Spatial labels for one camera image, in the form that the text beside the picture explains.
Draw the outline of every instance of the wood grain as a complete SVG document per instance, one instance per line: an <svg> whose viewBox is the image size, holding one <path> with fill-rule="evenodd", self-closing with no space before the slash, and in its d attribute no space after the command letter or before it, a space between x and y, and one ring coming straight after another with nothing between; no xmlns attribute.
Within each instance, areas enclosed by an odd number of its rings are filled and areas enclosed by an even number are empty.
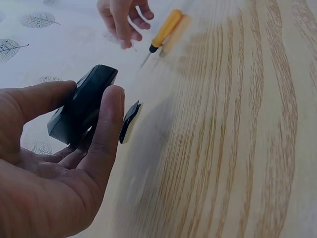
<svg viewBox="0 0 317 238"><path fill-rule="evenodd" d="M317 4L196 0L152 55L87 237L317 237Z"/></svg>

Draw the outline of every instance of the white tablecloth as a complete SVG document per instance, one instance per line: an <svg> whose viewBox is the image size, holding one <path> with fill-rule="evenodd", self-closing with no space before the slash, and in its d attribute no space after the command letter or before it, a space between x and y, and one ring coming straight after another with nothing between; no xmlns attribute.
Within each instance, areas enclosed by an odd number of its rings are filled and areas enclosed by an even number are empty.
<svg viewBox="0 0 317 238"><path fill-rule="evenodd" d="M127 89L161 24L159 16L168 13L169 7L160 2L151 30L141 32L143 41L123 51L106 30L96 0L0 0L0 87L78 81L93 66L104 64L119 70L115 84ZM65 147L48 136L46 124L51 116L25 126L22 146L38 153Z"/></svg>

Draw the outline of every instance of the screwdriver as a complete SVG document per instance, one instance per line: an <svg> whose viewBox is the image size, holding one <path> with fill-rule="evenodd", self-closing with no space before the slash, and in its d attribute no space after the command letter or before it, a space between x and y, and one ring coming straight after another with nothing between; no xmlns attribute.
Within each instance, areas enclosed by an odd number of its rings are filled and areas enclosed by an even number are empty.
<svg viewBox="0 0 317 238"><path fill-rule="evenodd" d="M149 48L149 54L143 61L141 68L145 64L145 62L148 60L150 55L152 53L155 53L159 47L162 46L163 41L170 35L170 33L173 31L175 26L177 26L178 22L182 18L183 13L179 9L173 9L173 11L170 13L170 15L165 20L162 27L159 29L157 35L153 38L151 46Z"/></svg>

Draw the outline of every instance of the printed leaf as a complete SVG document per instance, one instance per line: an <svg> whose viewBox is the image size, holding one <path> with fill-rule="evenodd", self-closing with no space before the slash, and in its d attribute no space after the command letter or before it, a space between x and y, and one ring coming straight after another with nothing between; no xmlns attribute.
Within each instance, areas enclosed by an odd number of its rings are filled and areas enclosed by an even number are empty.
<svg viewBox="0 0 317 238"><path fill-rule="evenodd" d="M0 63L7 62L15 56L20 48L26 46L19 46L17 42L10 39L0 39Z"/></svg>
<svg viewBox="0 0 317 238"><path fill-rule="evenodd" d="M56 2L56 0L44 0L43 4L44 5L53 5Z"/></svg>
<svg viewBox="0 0 317 238"><path fill-rule="evenodd" d="M38 81L39 83L46 83L46 82L55 82L55 81L61 81L59 78L56 77L52 77L52 76L45 76L45 77L41 77Z"/></svg>
<svg viewBox="0 0 317 238"><path fill-rule="evenodd" d="M58 24L55 22L55 17L48 12L36 12L33 14L25 15L19 19L22 26L29 28L43 28L52 24Z"/></svg>
<svg viewBox="0 0 317 238"><path fill-rule="evenodd" d="M0 22L2 22L4 18L5 18L5 14L2 11L0 11Z"/></svg>
<svg viewBox="0 0 317 238"><path fill-rule="evenodd" d="M31 151L38 155L51 155L52 148L51 145L48 143L43 142L34 142L34 146Z"/></svg>
<svg viewBox="0 0 317 238"><path fill-rule="evenodd" d="M105 37L108 41L110 41L110 42L112 42L112 43L114 43L114 44L116 44L116 45L120 45L120 41L119 41L118 39L116 39L113 35L111 35L110 32L105 32L105 33L104 33L104 37Z"/></svg>

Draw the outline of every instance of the black plastic clip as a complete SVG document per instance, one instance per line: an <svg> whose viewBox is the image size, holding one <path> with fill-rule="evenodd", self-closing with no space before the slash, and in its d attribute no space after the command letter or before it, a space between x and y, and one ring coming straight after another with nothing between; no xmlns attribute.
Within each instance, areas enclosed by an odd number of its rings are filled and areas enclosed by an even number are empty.
<svg viewBox="0 0 317 238"><path fill-rule="evenodd" d="M127 133L129 124L133 120L133 118L137 115L139 108L141 104L139 104L139 101L137 101L127 112L127 114L124 117L123 120L123 126L120 132L119 141L121 144L123 144L125 134Z"/></svg>

